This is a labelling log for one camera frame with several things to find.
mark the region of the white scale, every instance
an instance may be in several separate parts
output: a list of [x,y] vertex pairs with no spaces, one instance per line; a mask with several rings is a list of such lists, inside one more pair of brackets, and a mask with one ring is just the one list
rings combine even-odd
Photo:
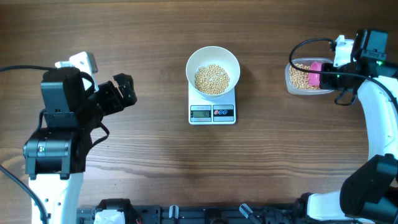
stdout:
[[188,120],[192,125],[234,124],[235,88],[220,97],[205,98],[188,84],[188,107]]

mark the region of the pile of beans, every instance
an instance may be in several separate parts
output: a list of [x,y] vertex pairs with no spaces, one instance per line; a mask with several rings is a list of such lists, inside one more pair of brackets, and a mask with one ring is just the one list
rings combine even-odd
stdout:
[[[310,66],[305,66],[302,64],[294,64],[298,68],[302,69],[310,69]],[[290,81],[292,82],[293,86],[303,90],[320,90],[319,86],[310,86],[308,83],[308,73],[298,71],[291,66],[289,67],[290,72]]]
[[217,95],[228,87],[229,76],[219,65],[199,68],[195,75],[195,87],[202,93]]

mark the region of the wooden table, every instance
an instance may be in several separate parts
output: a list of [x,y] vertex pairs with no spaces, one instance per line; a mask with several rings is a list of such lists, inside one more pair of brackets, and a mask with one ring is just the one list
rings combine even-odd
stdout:
[[[0,6],[0,66],[53,66],[94,53],[98,83],[132,75],[138,102],[105,117],[107,141],[87,157],[80,206],[103,198],[135,205],[293,202],[305,192],[339,190],[368,156],[360,103],[337,93],[286,90],[288,54],[314,37],[353,38],[357,29],[390,33],[398,59],[397,1],[161,1]],[[241,64],[238,122],[188,123],[185,64],[217,45]],[[314,44],[297,57],[328,57]],[[44,108],[41,71],[0,74],[0,162],[27,182],[22,147]],[[93,138],[103,133],[94,131]],[[0,174],[0,223],[29,223],[30,198]]]

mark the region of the scale control panel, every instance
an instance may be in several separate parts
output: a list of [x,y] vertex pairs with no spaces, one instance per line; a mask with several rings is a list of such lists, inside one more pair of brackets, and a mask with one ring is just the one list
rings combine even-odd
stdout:
[[234,121],[234,105],[192,105],[191,122]]

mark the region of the clear plastic container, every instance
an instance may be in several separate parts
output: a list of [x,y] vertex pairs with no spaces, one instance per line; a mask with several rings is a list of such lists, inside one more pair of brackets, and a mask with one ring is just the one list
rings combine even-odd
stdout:
[[[307,66],[311,66],[313,62],[320,62],[320,63],[333,63],[331,60],[327,58],[297,58],[293,60],[293,63],[299,63]],[[318,95],[318,94],[325,94],[331,93],[333,90],[302,90],[293,86],[292,81],[290,80],[290,73],[289,73],[290,64],[286,65],[285,69],[285,78],[286,78],[286,86],[287,91],[293,95]]]

